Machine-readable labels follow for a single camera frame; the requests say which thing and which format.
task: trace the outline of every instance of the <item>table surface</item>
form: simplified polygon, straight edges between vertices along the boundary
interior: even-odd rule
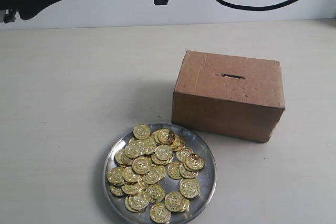
[[[217,187],[192,224],[334,224],[336,20],[0,31],[0,223],[121,223],[114,142],[170,122],[186,50],[280,60],[286,111],[258,144],[198,132]]]

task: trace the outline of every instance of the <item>coin slot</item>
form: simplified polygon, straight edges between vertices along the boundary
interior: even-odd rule
[[[230,78],[236,78],[236,79],[245,79],[244,76],[236,76],[234,74],[228,74],[228,73],[222,73],[221,77],[230,77]]]

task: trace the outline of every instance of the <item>stack of coins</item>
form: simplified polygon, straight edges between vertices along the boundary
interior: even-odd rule
[[[190,199],[200,195],[196,177],[205,165],[204,160],[172,130],[159,129],[151,134],[148,125],[139,124],[133,134],[125,148],[114,156],[119,166],[107,174],[110,191],[118,197],[126,195],[125,206],[131,212],[145,211],[149,203],[154,204],[151,219],[156,223],[169,222],[172,212],[187,211]],[[167,174],[180,180],[180,191],[166,195],[158,182]]]

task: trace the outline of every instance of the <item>brown cardboard box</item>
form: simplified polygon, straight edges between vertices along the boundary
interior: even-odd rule
[[[280,62],[187,51],[172,122],[265,143],[285,110]]]

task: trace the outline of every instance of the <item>metal plate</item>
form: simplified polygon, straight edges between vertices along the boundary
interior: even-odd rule
[[[170,123],[155,123],[149,125],[151,128],[151,132],[154,132],[158,129],[166,128],[173,130],[176,134],[182,136],[186,140],[186,146],[193,149],[193,151],[200,156],[205,161],[205,167],[199,171],[197,176],[197,180],[199,181],[201,187],[201,195],[196,198],[190,199],[190,207],[189,210],[183,213],[172,213],[170,224],[184,224],[188,223],[194,218],[196,218],[208,205],[210,202],[212,195],[214,194],[216,187],[216,164],[214,160],[214,156],[210,151],[207,144],[195,133],[187,130],[184,127],[170,124]],[[155,223],[150,219],[150,209],[153,204],[150,203],[147,209],[140,213],[132,213],[129,212],[125,207],[125,196],[124,197],[116,197],[109,190],[109,182],[106,179],[107,172],[117,167],[116,162],[114,161],[114,155],[116,152],[126,146],[129,139],[133,137],[133,132],[131,131],[121,139],[119,139],[115,145],[112,147],[104,166],[103,171],[103,187],[104,193],[107,196],[109,202],[111,203],[111,210],[115,210],[127,223],[131,224],[149,224]],[[176,158],[176,153],[174,152],[174,161],[178,161]],[[168,175],[159,182],[161,184],[166,194],[171,191],[179,191],[179,182],[180,180],[171,179]]]

